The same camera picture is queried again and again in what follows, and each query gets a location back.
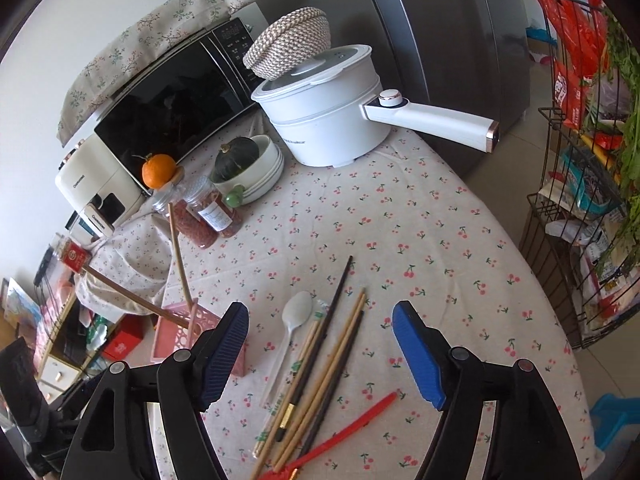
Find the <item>white drawer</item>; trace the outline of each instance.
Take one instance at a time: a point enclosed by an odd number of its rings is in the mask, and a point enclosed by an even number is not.
[[[77,376],[76,368],[49,355],[42,368],[40,379],[64,391],[74,383]]]
[[[51,404],[54,400],[56,400],[56,397],[62,394],[61,390],[54,388],[50,384],[43,383],[42,381],[38,381],[38,387],[44,395],[44,399],[48,404]]]

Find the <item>microwave control panel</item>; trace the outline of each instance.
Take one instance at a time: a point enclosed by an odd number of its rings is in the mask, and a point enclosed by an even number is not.
[[[244,28],[240,19],[235,18],[223,23],[223,25],[214,28],[212,32],[220,42],[225,54],[246,82],[249,90],[253,91],[261,83],[262,79],[245,67],[242,62],[244,54],[246,54],[252,44],[254,44],[254,40],[252,40]]]

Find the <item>woven rope bowl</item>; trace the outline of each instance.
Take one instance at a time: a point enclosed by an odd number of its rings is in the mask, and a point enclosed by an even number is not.
[[[329,22],[315,7],[294,10],[272,23],[242,58],[255,75],[273,81],[331,48]]]

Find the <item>refrigerator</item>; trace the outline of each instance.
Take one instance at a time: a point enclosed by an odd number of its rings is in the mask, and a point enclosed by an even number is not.
[[[501,134],[529,106],[522,0],[260,0],[258,6],[270,23],[300,7],[324,10],[332,46],[372,46],[383,87],[413,102],[500,121]],[[461,176],[485,156],[420,135]]]

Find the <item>white plastic spoon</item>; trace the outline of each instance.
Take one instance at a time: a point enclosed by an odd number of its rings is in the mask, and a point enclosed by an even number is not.
[[[287,348],[289,347],[293,331],[309,319],[312,309],[313,298],[311,297],[311,293],[306,290],[297,293],[293,298],[287,301],[287,304],[282,309],[282,322],[284,323],[286,333],[282,343],[280,344],[280,349],[278,350],[276,359],[273,362],[273,366],[271,367],[271,372],[269,372],[269,380],[264,388],[264,393],[260,400],[260,406],[264,406],[265,402],[267,402],[271,395],[273,385],[276,383],[276,378],[280,374],[280,368],[282,367],[284,356],[287,353]]]

